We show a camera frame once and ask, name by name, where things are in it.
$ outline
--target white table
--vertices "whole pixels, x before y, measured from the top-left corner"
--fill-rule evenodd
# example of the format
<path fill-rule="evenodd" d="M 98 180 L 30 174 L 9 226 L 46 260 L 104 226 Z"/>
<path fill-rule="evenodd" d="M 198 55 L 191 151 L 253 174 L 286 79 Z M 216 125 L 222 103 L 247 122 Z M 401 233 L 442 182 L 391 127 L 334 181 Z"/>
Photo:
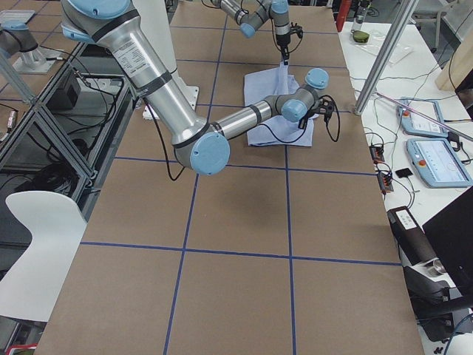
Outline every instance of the white table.
<path fill-rule="evenodd" d="M 378 31 L 380 33 L 387 34 L 390 24 L 373 24 L 365 23 L 363 25 L 363 31 L 370 33 L 371 31 Z M 350 71 L 350 77 L 353 88 L 355 90 L 361 90 L 364 85 L 364 80 L 370 72 L 370 69 L 375 61 L 375 56 L 368 52 L 365 52 L 358 48 L 359 44 L 351 39 L 350 33 L 351 23 L 345 23 L 344 29 L 339 33 L 341 46 L 344 51 L 345 60 L 347 61 L 348 70 Z M 417 78 L 415 80 L 401 79 L 404 78 L 415 78 L 419 75 L 427 74 L 431 72 L 437 64 L 433 55 L 430 53 L 429 48 L 425 44 L 421 37 L 421 34 L 417 31 L 414 25 L 408 25 L 401 36 L 400 43 L 411 47 L 412 52 L 406 55 L 396 64 L 388 64 L 381 78 L 394 77 L 396 79 L 385 79 L 380 80 L 377 84 L 377 91 L 391 97 L 400 98 L 415 97 L 423 99 L 441 99 L 440 109 L 446 120 L 461 120 L 469 118 L 466 110 L 463 108 L 460 100 L 455 97 L 447 98 L 454 95 L 454 92 L 440 91 L 435 86 L 435 79 L 440 74 L 441 69 L 436 68 L 430 75 Z M 418 91 L 419 87 L 426 80 L 425 84 Z M 376 114 L 374 111 L 374 98 L 369 101 L 366 109 L 362 114 L 363 125 L 367 127 L 367 132 L 378 133 L 383 137 L 385 142 L 393 142 L 395 136 L 388 130 L 382 128 L 376 121 Z M 398 131 L 399 120 L 396 116 L 396 108 L 394 104 L 384 99 L 378 99 L 375 102 L 376 110 L 378 113 L 378 122 L 383 126 L 391 129 L 392 131 Z M 471 122 L 451 124 L 455 129 L 466 133 L 467 135 L 473 135 L 473 124 Z M 414 190 L 418 190 L 415 193 L 415 202 L 410 209 L 412 215 L 418 221 L 419 225 L 423 225 L 428 219 L 439 212 L 443 207 L 452 202 L 456 197 L 461 195 L 466 189 L 430 189 L 426 184 L 419 178 L 415 168 L 410 162 L 410 158 L 406 153 L 406 141 L 414 136 L 407 135 L 402 129 L 398 131 L 398 139 L 396 144 L 386 144 L 384 147 L 384 157 L 389 166 L 393 171 L 409 167 L 414 175 L 410 177 Z M 380 143 L 381 140 L 372 135 L 367 135 L 367 141 L 373 143 Z M 473 143 L 461 139 L 463 147 L 473 156 Z M 459 152 L 461 160 L 466 159 L 466 156 Z M 473 164 L 466 166 L 468 173 L 473 176 Z M 410 185 L 406 179 L 402 179 L 402 183 L 410 190 Z M 395 189 L 394 192 L 388 193 L 384 201 L 386 210 L 393 209 L 399 206 L 406 206 L 409 202 L 408 192 L 399 186 L 397 183 L 393 183 Z M 445 277 L 439 277 L 434 279 L 435 281 L 445 279 Z M 432 354 L 436 347 L 444 347 L 441 342 L 430 342 L 425 333 L 419 328 L 423 346 L 426 354 Z M 449 349 L 448 355 L 471 355 L 473 354 L 473 334 L 464 334 L 456 336 Z"/>

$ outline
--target black cable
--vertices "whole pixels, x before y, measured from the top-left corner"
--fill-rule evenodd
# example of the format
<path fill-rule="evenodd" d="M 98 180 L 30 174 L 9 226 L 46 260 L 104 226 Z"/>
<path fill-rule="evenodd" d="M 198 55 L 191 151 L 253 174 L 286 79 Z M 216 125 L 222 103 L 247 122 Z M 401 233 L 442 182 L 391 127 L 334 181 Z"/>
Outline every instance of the black cable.
<path fill-rule="evenodd" d="M 409 191 L 409 189 L 407 187 L 405 187 L 404 184 L 402 184 L 401 182 L 397 181 L 395 178 L 392 178 L 392 181 L 395 181 L 396 183 L 398 183 L 399 185 L 401 185 L 402 187 L 404 187 L 404 189 L 407 191 L 407 193 L 409 194 L 409 203 L 407 204 L 408 206 L 411 206 L 412 205 L 412 201 L 413 201 L 413 198 L 412 198 L 412 194 L 411 194 L 411 191 Z"/>
<path fill-rule="evenodd" d="M 452 335 L 450 336 L 449 342 L 446 343 L 446 347 L 445 347 L 445 351 L 443 352 L 443 355 L 447 355 L 447 352 L 449 351 L 450 345 L 452 344 L 452 340 L 453 340 L 454 336 L 457 335 L 458 329 L 459 329 L 460 326 L 461 326 L 464 322 L 466 322 L 466 320 L 469 319 L 469 318 L 473 318 L 473 314 L 468 314 L 468 315 L 466 315 L 466 316 L 457 324 L 457 326 L 455 327 L 455 329 L 454 329 L 453 332 L 452 332 Z"/>
<path fill-rule="evenodd" d="M 164 151 L 164 158 L 166 159 L 166 168 L 168 170 L 168 176 L 171 179 L 171 181 L 176 181 L 179 179 L 181 174 L 184 172 L 184 169 L 186 168 L 183 166 L 183 168 L 180 170 L 180 172 L 177 174 L 176 177 L 173 177 L 171 174 L 171 167 L 169 166 L 169 156 L 168 156 L 168 150 L 166 149 L 166 144 L 164 143 L 164 138 L 163 138 L 163 133 L 161 132 L 161 128 L 159 124 L 157 124 L 157 119 L 154 116 L 153 109 L 149 105 L 149 102 L 144 98 L 143 101 L 145 102 L 146 107 L 148 107 L 149 113 L 151 114 L 151 117 L 153 119 L 154 125 L 156 126 L 157 134 L 160 136 L 161 144 L 163 146 L 163 151 Z"/>
<path fill-rule="evenodd" d="M 69 117 L 68 115 L 65 115 L 64 113 L 57 113 L 57 112 L 54 112 L 53 113 L 54 116 L 61 116 L 61 117 L 64 117 L 72 122 L 74 122 L 75 124 L 78 124 L 79 126 L 83 126 L 83 127 L 87 127 L 87 128 L 92 128 L 92 127 L 95 127 L 95 125 L 90 125 L 90 124 L 83 124 L 82 122 L 79 122 L 77 120 L 75 120 L 74 118 L 71 118 Z"/>
<path fill-rule="evenodd" d="M 375 98 L 373 100 L 373 109 L 375 111 L 375 117 L 376 117 L 376 123 L 384 128 L 386 131 L 389 131 L 391 132 L 393 135 L 394 135 L 394 141 L 392 142 L 393 143 L 393 146 L 392 146 L 392 151 L 391 151 L 391 165 L 393 164 L 393 158 L 394 158 L 394 151 L 395 151 L 395 148 L 396 148 L 396 143 L 398 142 L 398 132 L 399 132 L 399 129 L 401 129 L 401 120 L 399 120 L 399 125 L 398 125 L 398 128 L 396 129 L 396 132 L 392 131 L 391 129 L 387 128 L 386 126 L 383 126 L 382 124 L 379 123 L 379 117 L 378 117 L 378 110 L 376 109 L 376 101 L 379 100 L 381 98 Z"/>
<path fill-rule="evenodd" d="M 74 55 L 74 54 L 72 54 L 72 53 L 69 53 L 69 52 L 67 52 L 67 51 L 65 51 L 65 50 L 57 50 L 57 49 L 55 49 L 55 48 L 46 47 L 46 46 L 44 46 L 44 45 L 41 45 L 40 47 L 41 47 L 41 48 L 45 48 L 45 49 L 47 49 L 47 50 L 55 50 L 55 51 L 57 51 L 57 52 L 64 53 L 64 54 L 67 54 L 67 55 L 71 56 L 74 60 L 76 60 L 76 61 L 83 67 L 83 69 L 87 72 L 87 74 L 89 74 L 89 76 L 91 76 L 91 77 L 93 76 L 93 75 L 90 73 L 90 71 L 87 69 L 87 67 L 84 65 L 84 63 L 82 63 L 82 62 L 79 60 L 79 58 L 77 58 L 76 55 Z M 105 103 L 106 111 L 108 111 L 109 106 L 108 106 L 108 104 L 107 104 L 107 102 L 106 102 L 105 96 L 103 96 L 103 92 L 102 92 L 103 90 L 98 89 L 98 91 L 101 92 L 101 96 L 102 96 L 103 102 Z"/>
<path fill-rule="evenodd" d="M 327 129 L 327 133 L 328 133 L 328 135 L 330 136 L 330 139 L 331 139 L 333 142 L 338 142 L 338 139 L 340 138 L 341 119 L 340 119 L 340 111 L 338 110 L 337 103 L 335 102 L 335 100 L 333 99 L 333 97 L 330 96 L 330 95 L 322 95 L 320 98 L 329 98 L 329 99 L 332 101 L 333 107 L 335 108 L 335 111 L 336 111 L 336 114 L 337 114 L 337 120 L 338 120 L 338 128 L 337 128 L 337 136 L 336 136 L 336 138 L 334 138 L 334 137 L 332 136 L 332 133 L 330 132 L 330 130 L 329 130 L 329 128 L 328 128 L 328 124 L 329 124 L 330 120 L 326 120 L 326 121 L 325 121 L 325 128 Z"/>
<path fill-rule="evenodd" d="M 8 109 L 12 109 L 13 111 L 18 112 L 18 110 L 16 108 L 8 106 L 8 105 L 0 104 L 0 106 L 7 107 Z"/>
<path fill-rule="evenodd" d="M 408 209 L 410 209 L 412 206 L 414 206 L 414 201 L 415 201 L 415 190 L 414 190 L 414 185 L 412 185 L 411 179 L 409 179 L 409 176 L 406 176 L 407 181 L 409 181 L 409 185 L 411 186 L 412 189 L 412 202 L 407 206 Z"/>
<path fill-rule="evenodd" d="M 381 137 L 378 133 L 376 132 L 365 132 L 364 133 L 365 135 L 375 135 L 377 137 L 379 137 L 381 139 L 381 143 L 378 143 L 378 145 L 380 144 L 382 147 L 384 147 L 384 139 L 383 137 Z"/>
<path fill-rule="evenodd" d="M 273 130 L 267 125 L 267 124 L 260 124 L 260 126 L 264 126 L 266 127 L 268 130 L 269 130 L 269 133 L 271 133 L 271 135 L 280 143 L 283 143 L 283 144 L 292 144 L 292 143 L 295 143 L 297 142 L 299 139 L 302 138 L 302 136 L 305 134 L 305 131 L 307 131 L 307 124 L 305 125 L 304 129 L 302 130 L 302 133 L 299 137 L 297 137 L 296 139 L 293 139 L 292 141 L 283 141 L 282 139 L 278 138 Z"/>
<path fill-rule="evenodd" d="M 123 79 L 120 78 L 120 80 L 121 80 L 122 88 L 123 88 L 123 85 L 124 85 Z M 120 94 L 120 91 L 119 91 L 116 95 L 114 95 L 114 94 L 112 94 L 112 93 L 110 93 L 110 92 L 107 92 L 107 91 L 103 91 L 103 92 L 106 93 L 106 94 L 108 94 L 108 95 L 113 96 L 113 102 L 112 102 L 112 105 L 110 106 L 110 109 L 107 110 L 107 112 L 106 112 L 106 114 L 105 114 L 105 118 L 104 118 L 101 122 L 99 122 L 99 123 L 97 123 L 97 124 L 93 124 L 93 125 L 81 124 L 81 123 L 77 122 L 76 120 L 73 120 L 72 118 L 70 118 L 70 117 L 68 117 L 68 116 L 66 116 L 66 115 L 58 114 L 58 115 L 62 115 L 62 116 L 64 116 L 65 118 L 68 118 L 68 119 L 70 119 L 71 121 L 74 121 L 74 122 L 76 122 L 77 124 L 80 124 L 81 126 L 83 126 L 83 127 L 81 127 L 81 128 L 74 129 L 74 130 L 71 131 L 71 132 L 68 132 L 68 133 L 67 133 L 68 135 L 72 135 L 72 134 L 74 134 L 74 133 L 77 133 L 77 132 L 80 132 L 80 131 L 85 131 L 85 130 L 88 130 L 88 129 L 91 129 L 91 128 L 95 128 L 95 127 L 98 127 L 98 126 L 101 127 L 101 129 L 99 130 L 99 133 L 95 136 L 94 143 L 92 143 L 92 145 L 89 147 L 89 152 L 94 148 L 94 145 L 96 144 L 96 141 L 97 141 L 97 139 L 98 139 L 98 136 L 100 136 L 100 133 L 101 133 L 102 129 L 103 129 L 103 128 L 105 127 L 105 125 L 113 118 L 113 115 L 115 114 L 115 112 L 116 112 L 116 110 L 117 110 L 117 100 L 118 100 L 118 96 L 119 96 L 119 94 Z"/>
<path fill-rule="evenodd" d="M 299 48 L 299 46 L 301 45 L 303 39 L 304 39 L 304 37 L 299 39 L 299 43 L 294 47 L 293 50 L 289 51 L 289 54 L 291 54 L 292 52 L 295 52 L 297 50 L 297 48 Z"/>
<path fill-rule="evenodd" d="M 58 157 L 57 155 L 51 153 L 51 151 L 50 151 L 51 148 L 48 149 L 48 148 L 46 148 L 45 146 L 41 145 L 41 143 L 39 143 L 39 142 L 33 137 L 33 135 L 32 135 L 31 133 L 28 132 L 28 133 L 27 133 L 27 136 L 30 137 L 30 139 L 33 141 L 34 144 L 36 144 L 36 146 L 38 146 L 39 148 L 41 148 L 42 150 L 44 150 L 44 151 L 46 152 L 48 158 L 49 158 L 49 155 L 52 155 L 55 159 L 57 159 L 57 161 L 53 161 L 53 163 L 57 163 L 57 162 L 61 161 L 61 158 L 60 158 L 60 157 Z"/>
<path fill-rule="evenodd" d="M 14 175 L 10 178 L 8 178 L 1 186 L 0 186 L 0 190 L 2 190 L 11 180 L 15 179 L 15 178 L 24 178 L 24 179 L 27 179 L 29 181 L 33 181 L 33 179 L 31 179 L 31 177 L 27 177 L 26 175 Z"/>
<path fill-rule="evenodd" d="M 210 6 L 210 5 L 207 5 L 204 0 L 200 0 L 200 2 L 202 2 L 202 5 L 204 5 L 205 7 L 208 7 L 209 9 L 221 9 L 221 7 L 216 7 L 216 6 Z"/>
<path fill-rule="evenodd" d="M 469 165 L 472 162 L 472 159 L 470 158 L 469 154 L 466 152 L 465 148 L 463 148 L 463 142 L 460 142 L 460 149 L 462 150 L 463 153 L 465 153 L 467 159 L 462 160 L 461 162 L 463 165 Z"/>
<path fill-rule="evenodd" d="M 467 18 L 468 18 L 472 13 L 473 13 L 473 9 L 468 13 L 468 15 L 466 15 L 466 17 L 464 18 L 464 20 L 462 21 L 462 23 L 460 24 L 460 26 L 457 27 L 457 30 L 455 31 L 455 33 L 454 33 L 453 36 L 452 36 L 452 40 L 453 40 L 453 38 L 457 35 L 458 30 L 460 29 L 460 27 L 463 26 L 463 24 L 465 23 L 465 21 L 467 20 Z M 449 68 L 448 68 L 449 80 L 450 80 L 450 84 L 452 84 L 453 91 L 457 91 L 457 88 L 456 88 L 455 85 L 453 84 L 452 73 L 451 73 L 450 69 L 452 68 L 453 56 L 454 56 L 455 53 L 457 52 L 457 49 L 458 49 L 458 47 L 455 48 L 455 50 L 454 50 L 453 53 L 452 53 L 452 57 L 450 57 Z"/>
<path fill-rule="evenodd" d="M 118 100 L 118 94 L 113 96 L 112 105 L 110 106 L 110 110 L 106 114 L 107 119 L 103 120 L 103 123 L 100 125 L 100 129 L 98 130 L 97 134 L 95 135 L 94 141 L 90 144 L 89 150 L 87 152 L 87 158 L 89 157 L 90 152 L 95 148 L 95 145 L 97 144 L 98 139 L 101 136 L 103 129 L 105 128 L 105 125 L 107 124 L 107 122 L 109 122 L 113 118 L 114 114 L 116 113 L 116 111 L 117 111 L 117 100 Z"/>
<path fill-rule="evenodd" d="M 370 7 L 368 7 L 367 16 L 379 17 L 379 10 L 376 7 L 373 7 L 372 5 L 370 5 Z"/>
<path fill-rule="evenodd" d="M 471 118 L 467 118 L 466 120 L 443 120 L 443 122 L 446 122 L 448 124 L 460 124 L 462 122 L 473 122 Z"/>

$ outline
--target black monitor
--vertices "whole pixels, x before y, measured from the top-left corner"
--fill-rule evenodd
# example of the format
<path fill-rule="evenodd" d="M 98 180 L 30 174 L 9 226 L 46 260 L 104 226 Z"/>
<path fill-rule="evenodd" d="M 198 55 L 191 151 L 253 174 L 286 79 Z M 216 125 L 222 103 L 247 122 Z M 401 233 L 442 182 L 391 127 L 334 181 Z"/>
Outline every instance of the black monitor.
<path fill-rule="evenodd" d="M 423 231 L 458 291 L 473 295 L 473 188 L 427 221 Z"/>
<path fill-rule="evenodd" d="M 450 336 L 473 308 L 473 188 L 468 189 L 423 225 L 432 249 L 457 286 L 436 283 L 411 268 L 404 268 L 412 307 L 428 338 Z M 473 331 L 463 323 L 459 332 Z"/>

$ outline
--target light blue cloth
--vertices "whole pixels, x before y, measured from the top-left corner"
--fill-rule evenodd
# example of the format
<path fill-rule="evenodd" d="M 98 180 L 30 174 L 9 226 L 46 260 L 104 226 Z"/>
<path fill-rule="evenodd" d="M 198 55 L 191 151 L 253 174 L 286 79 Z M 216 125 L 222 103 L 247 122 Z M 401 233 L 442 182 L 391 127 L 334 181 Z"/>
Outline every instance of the light blue cloth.
<path fill-rule="evenodd" d="M 252 72 L 245 75 L 245 105 L 255 104 L 269 95 L 293 94 L 299 88 L 294 75 L 287 74 L 287 65 L 281 63 L 279 68 Z M 293 141 L 302 134 L 298 122 L 290 122 L 282 116 L 275 116 L 265 121 L 282 141 Z M 307 123 L 304 135 L 291 146 L 312 146 L 313 120 Z M 272 146 L 282 144 L 264 126 L 257 126 L 247 132 L 248 145 L 250 146 Z"/>

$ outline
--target grid line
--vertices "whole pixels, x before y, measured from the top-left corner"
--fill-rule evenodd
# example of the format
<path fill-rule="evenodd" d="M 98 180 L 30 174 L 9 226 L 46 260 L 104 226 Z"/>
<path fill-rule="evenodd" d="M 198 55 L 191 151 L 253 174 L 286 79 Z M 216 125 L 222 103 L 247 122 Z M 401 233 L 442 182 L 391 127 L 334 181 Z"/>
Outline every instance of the grid line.
<path fill-rule="evenodd" d="M 293 238 L 290 216 L 290 185 L 289 185 L 289 163 L 287 146 L 284 147 L 285 155 L 285 177 L 286 177 L 286 205 L 287 205 L 287 239 L 289 247 L 289 281 L 290 281 L 290 318 L 293 336 L 293 355 L 297 355 L 296 343 L 296 302 L 294 300 L 294 267 L 293 267 Z"/>
<path fill-rule="evenodd" d="M 212 63 L 212 64 L 238 64 L 238 65 L 271 65 L 273 67 L 277 67 L 278 64 L 275 63 L 250 63 L 250 62 L 242 62 L 242 61 L 209 61 L 206 59 L 177 59 L 176 61 L 188 61 L 188 62 L 197 62 L 197 63 Z M 301 67 L 301 68 L 314 68 L 313 65 L 309 64 L 291 64 L 290 67 Z M 323 66 L 318 65 L 318 68 L 327 68 L 327 69 L 345 69 L 348 70 L 347 67 L 337 67 L 337 66 Z"/>
<path fill-rule="evenodd" d="M 198 185 L 199 185 L 199 175 L 195 177 L 195 181 L 194 181 L 194 191 L 192 192 L 191 206 L 189 207 L 189 216 L 187 219 L 187 226 L 186 226 L 186 235 L 184 237 L 183 249 L 180 255 L 179 269 L 177 270 L 176 286 L 174 287 L 174 296 L 172 298 L 171 312 L 169 313 L 169 323 L 168 323 L 168 330 L 166 332 L 166 341 L 164 343 L 163 355 L 166 355 L 168 353 L 169 340 L 171 339 L 172 322 L 174 320 L 174 312 L 176 311 L 177 295 L 179 293 L 180 280 L 183 273 L 184 258 L 186 256 L 187 240 L 189 236 L 189 230 L 191 228 L 192 212 L 194 210 L 194 202 L 195 202 L 195 196 L 197 193 Z"/>
<path fill-rule="evenodd" d="M 220 58 L 221 58 L 221 55 L 222 55 L 222 48 L 223 48 L 223 42 L 225 40 L 225 28 L 226 27 L 227 27 L 227 18 L 225 18 L 225 26 L 224 26 L 224 29 L 222 31 L 222 40 L 220 42 L 220 51 L 219 51 L 219 56 L 218 56 L 219 61 L 220 61 Z M 215 69 L 214 85 L 212 87 L 210 105 L 212 105 L 212 101 L 214 99 L 215 86 L 217 84 L 218 72 L 219 72 L 219 64 L 217 63 L 217 67 Z M 210 114 L 211 114 L 211 108 L 209 109 L 209 111 L 207 113 L 207 121 L 210 119 Z M 172 300 L 171 313 L 169 315 L 169 325 L 168 325 L 168 330 L 167 330 L 167 333 L 166 333 L 166 342 L 164 344 L 163 355 L 167 355 L 168 347 L 169 347 L 169 340 L 171 339 L 172 322 L 174 320 L 174 312 L 175 312 L 176 303 L 177 303 L 177 296 L 178 296 L 178 292 L 179 292 L 180 279 L 181 279 L 182 272 L 183 272 L 183 264 L 184 264 L 184 258 L 185 258 L 185 255 L 186 255 L 187 240 L 188 240 L 189 231 L 190 231 L 190 228 L 191 228 L 192 213 L 194 211 L 194 203 L 195 203 L 195 197 L 196 197 L 196 194 L 197 194 L 198 185 L 199 185 L 199 175 L 197 174 L 196 177 L 195 177 L 194 191 L 192 192 L 191 207 L 189 209 L 189 216 L 188 216 L 187 226 L 186 226 L 186 236 L 184 238 L 183 251 L 182 251 L 182 254 L 181 254 L 181 258 L 180 258 L 179 270 L 177 272 L 176 287 L 174 289 L 174 297 L 173 297 L 173 300 Z"/>
<path fill-rule="evenodd" d="M 165 163 L 163 159 L 153 159 L 153 158 L 135 158 L 135 157 L 115 157 L 116 160 L 135 160 L 135 161 L 148 161 L 152 163 Z M 179 163 L 177 160 L 170 160 L 170 163 Z M 258 166 L 258 165 L 237 165 L 237 164 L 227 164 L 227 167 L 231 168 L 243 168 L 243 169 L 265 169 L 265 170 L 286 170 L 285 167 L 278 166 Z M 360 176 L 376 176 L 374 172 L 344 172 L 338 170 L 323 170 L 323 169 L 304 169 L 304 168 L 287 168 L 290 172 L 317 172 L 321 174 L 339 174 L 339 175 L 360 175 Z"/>
<path fill-rule="evenodd" d="M 144 244 L 125 244 L 125 243 L 108 243 L 108 242 L 81 242 L 82 246 L 100 246 L 111 248 L 130 248 L 130 249 L 151 249 L 161 251 L 185 251 L 186 253 L 195 254 L 215 254 L 215 255 L 229 255 L 238 257 L 261 257 L 281 260 L 305 260 L 321 263 L 343 263 L 343 264 L 361 264 L 371 266 L 401 266 L 401 263 L 394 263 L 390 261 L 374 261 L 374 260 L 355 260 L 355 259 L 337 259 L 333 257 L 307 257 L 302 255 L 281 255 L 281 254 L 265 254 L 265 253 L 251 253 L 247 251 L 228 251 L 228 250 L 211 250 L 198 248 L 178 248 L 173 246 L 149 246 Z"/>
<path fill-rule="evenodd" d="M 223 30 L 221 27 L 204 27 L 204 26 L 183 26 L 183 25 L 170 25 L 170 28 L 188 28 L 191 30 Z M 227 31 L 240 31 L 238 28 L 227 28 Z M 272 30 L 262 30 L 258 29 L 257 32 L 269 32 L 272 33 Z M 319 31 L 304 31 L 304 34 L 310 33 L 313 35 L 338 35 L 337 32 L 319 32 Z"/>

